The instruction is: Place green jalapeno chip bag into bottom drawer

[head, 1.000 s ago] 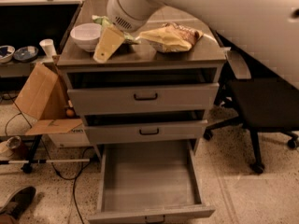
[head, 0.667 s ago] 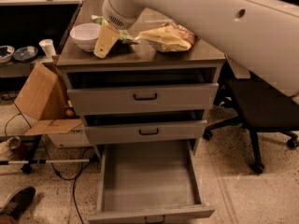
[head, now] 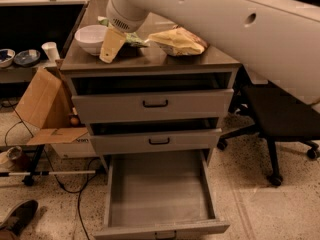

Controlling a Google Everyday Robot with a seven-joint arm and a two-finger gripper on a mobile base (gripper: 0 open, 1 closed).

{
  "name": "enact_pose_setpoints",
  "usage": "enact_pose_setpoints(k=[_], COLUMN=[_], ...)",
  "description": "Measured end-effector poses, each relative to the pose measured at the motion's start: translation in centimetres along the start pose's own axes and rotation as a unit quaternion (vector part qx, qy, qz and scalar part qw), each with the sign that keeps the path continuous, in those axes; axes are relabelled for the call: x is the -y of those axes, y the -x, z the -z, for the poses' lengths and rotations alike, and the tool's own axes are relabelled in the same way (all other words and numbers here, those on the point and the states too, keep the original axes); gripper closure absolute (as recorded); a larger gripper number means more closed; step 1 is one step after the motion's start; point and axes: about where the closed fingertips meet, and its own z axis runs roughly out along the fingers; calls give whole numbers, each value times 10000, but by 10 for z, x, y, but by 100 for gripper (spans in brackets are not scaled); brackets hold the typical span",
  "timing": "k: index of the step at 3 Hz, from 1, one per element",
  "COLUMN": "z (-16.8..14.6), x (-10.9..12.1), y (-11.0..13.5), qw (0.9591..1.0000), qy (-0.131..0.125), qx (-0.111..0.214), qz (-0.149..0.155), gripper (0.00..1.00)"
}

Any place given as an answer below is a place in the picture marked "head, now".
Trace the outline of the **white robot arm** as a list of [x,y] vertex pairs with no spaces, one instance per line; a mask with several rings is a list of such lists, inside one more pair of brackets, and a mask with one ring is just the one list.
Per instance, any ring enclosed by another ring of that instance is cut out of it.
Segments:
[[320,112],[320,7],[296,0],[109,0],[113,26],[150,13],[184,27]]

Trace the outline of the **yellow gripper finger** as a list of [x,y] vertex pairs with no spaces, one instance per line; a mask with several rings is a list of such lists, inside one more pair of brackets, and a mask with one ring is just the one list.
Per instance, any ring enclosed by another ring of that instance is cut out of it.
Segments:
[[111,63],[126,41],[126,34],[114,27],[108,27],[99,58],[105,63]]

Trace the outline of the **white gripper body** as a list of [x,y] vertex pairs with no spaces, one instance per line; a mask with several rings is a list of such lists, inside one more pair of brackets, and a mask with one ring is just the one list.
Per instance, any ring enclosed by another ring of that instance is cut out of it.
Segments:
[[137,31],[149,15],[128,0],[109,0],[106,14],[114,27],[126,33]]

